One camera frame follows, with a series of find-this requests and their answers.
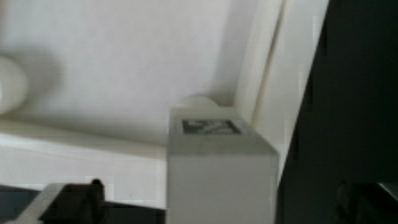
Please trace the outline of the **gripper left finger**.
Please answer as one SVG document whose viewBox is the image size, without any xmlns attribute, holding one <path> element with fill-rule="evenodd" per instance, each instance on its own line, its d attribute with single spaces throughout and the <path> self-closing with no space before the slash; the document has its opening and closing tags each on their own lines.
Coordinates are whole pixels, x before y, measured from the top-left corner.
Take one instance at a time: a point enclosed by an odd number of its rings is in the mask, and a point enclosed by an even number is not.
<svg viewBox="0 0 398 224">
<path fill-rule="evenodd" d="M 165 211 L 105 199 L 99 179 L 55 183 L 39 192 L 16 224 L 165 224 Z"/>
</svg>

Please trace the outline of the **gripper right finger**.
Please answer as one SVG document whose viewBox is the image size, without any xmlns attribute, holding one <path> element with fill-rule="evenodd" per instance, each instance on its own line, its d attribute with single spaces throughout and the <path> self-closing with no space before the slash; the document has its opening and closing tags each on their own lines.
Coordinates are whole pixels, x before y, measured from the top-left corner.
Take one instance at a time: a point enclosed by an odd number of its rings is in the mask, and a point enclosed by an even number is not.
<svg viewBox="0 0 398 224">
<path fill-rule="evenodd" d="M 343 182 L 336 199 L 336 224 L 398 224 L 398 183 Z"/>
</svg>

